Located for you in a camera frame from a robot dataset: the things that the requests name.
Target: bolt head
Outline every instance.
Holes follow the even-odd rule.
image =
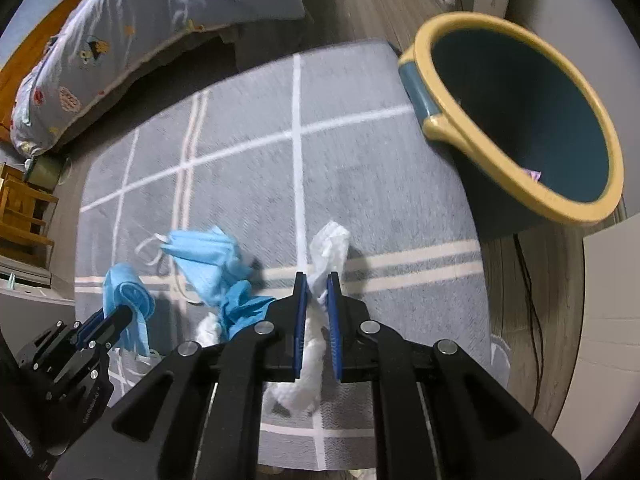
[[[444,355],[453,355],[458,351],[458,345],[451,339],[438,341],[438,350]]]
[[[380,332],[380,323],[373,321],[372,319],[368,319],[360,324],[360,330],[365,334],[377,334]]]
[[[275,329],[275,326],[271,321],[259,321],[254,326],[254,330],[256,331],[256,333],[260,335],[270,334],[271,332],[273,332],[273,329]]]
[[[182,357],[189,357],[190,355],[195,354],[199,347],[200,345],[195,341],[185,341],[178,346],[178,354]]]

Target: mask ear loop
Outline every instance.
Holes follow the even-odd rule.
[[[167,244],[169,243],[169,237],[158,234],[158,233],[154,233],[153,236],[150,236],[149,238],[147,238],[146,240],[142,240],[134,249],[134,254],[136,256],[140,255],[140,251],[146,247],[147,245],[149,245],[151,242],[155,241],[155,240],[159,240],[161,241],[163,244]],[[156,254],[156,256],[149,262],[144,262],[144,264],[148,267],[153,267],[156,266],[157,264],[160,263],[160,260],[162,260],[162,257],[164,256],[164,251],[162,249],[158,249],[158,254]],[[204,304],[204,301],[197,299],[194,300],[193,298],[190,298],[186,291],[182,288],[182,286],[180,285],[180,280],[178,280],[178,274],[177,272],[174,272],[174,283],[175,283],[175,288],[177,289],[178,293],[182,296],[183,300],[186,301],[189,304],[192,305],[201,305]]]

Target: bed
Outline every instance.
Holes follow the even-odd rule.
[[[308,244],[333,219],[351,232],[345,293],[405,338],[453,338],[489,369],[488,300],[465,191],[448,149],[425,141],[397,63],[383,41],[295,54],[196,92],[115,141],[82,195],[78,319],[101,308],[110,266],[129,262],[156,298],[149,339],[166,355],[194,338],[207,308],[184,301],[166,258],[147,265],[158,245],[140,250],[143,242],[219,225],[254,266],[254,291],[283,297],[306,268],[296,240]],[[152,365],[112,350],[111,402]],[[258,460],[374,467],[373,432],[369,384],[337,384],[327,352],[319,409],[263,413]]]
[[[25,157],[80,134],[130,84],[234,26],[298,20],[302,0],[83,0],[22,81],[10,137]]]

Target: gray rug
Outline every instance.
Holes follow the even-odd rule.
[[[428,144],[383,42],[263,65],[196,92],[122,137],[93,164],[78,225],[76,310],[101,306],[109,267],[129,262],[156,297],[151,346],[193,337],[191,306],[154,233],[219,225],[238,238],[255,290],[290,294],[330,219],[351,232],[343,291],[405,338],[456,340],[489,368],[488,303],[465,192],[446,148]],[[259,461],[302,469],[375,465],[369,384],[337,384],[326,355],[315,413],[262,414]],[[111,360],[117,400],[148,366]]]

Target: wooden floor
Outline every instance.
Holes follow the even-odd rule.
[[[398,50],[408,47],[420,25],[442,12],[437,0],[304,0],[309,30],[304,48],[365,38],[383,38]],[[89,162],[77,166],[77,183],[66,186],[70,203],[79,204],[83,179]],[[604,224],[613,223],[608,219]],[[69,222],[59,229],[69,232]],[[565,228],[544,224],[520,234],[524,256],[533,283],[533,299],[540,313],[545,341],[545,370],[536,418],[549,431],[558,419],[574,370],[582,325],[584,259],[582,237],[604,224],[590,228]],[[57,226],[52,226],[50,233]],[[56,241],[56,261],[73,261],[75,230],[68,243]],[[492,332],[502,336],[512,349],[509,390],[530,409],[536,373],[527,325],[526,297],[513,239],[502,238],[482,245],[488,287]],[[73,283],[73,269],[55,269],[62,281]],[[269,478],[259,473],[258,478]],[[347,472],[285,471],[277,480],[351,478]]]

